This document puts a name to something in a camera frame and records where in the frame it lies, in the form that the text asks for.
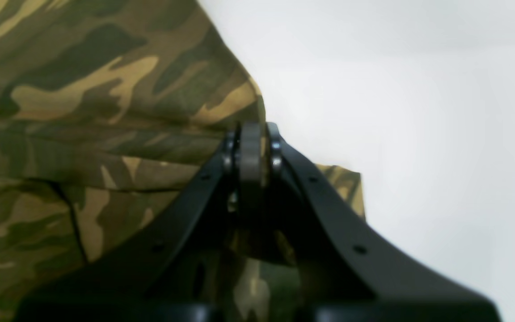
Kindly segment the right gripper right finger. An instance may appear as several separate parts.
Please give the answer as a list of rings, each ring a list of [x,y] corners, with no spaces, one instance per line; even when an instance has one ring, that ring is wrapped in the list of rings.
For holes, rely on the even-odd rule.
[[[266,126],[266,221],[295,252],[297,322],[499,322],[487,297],[429,269],[368,226],[323,173]]]

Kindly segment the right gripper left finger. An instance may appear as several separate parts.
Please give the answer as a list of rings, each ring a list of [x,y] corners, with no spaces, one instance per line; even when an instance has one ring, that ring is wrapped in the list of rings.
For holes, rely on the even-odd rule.
[[[258,124],[237,126],[161,214],[22,300],[18,322],[221,322],[211,295],[229,229],[258,221]]]

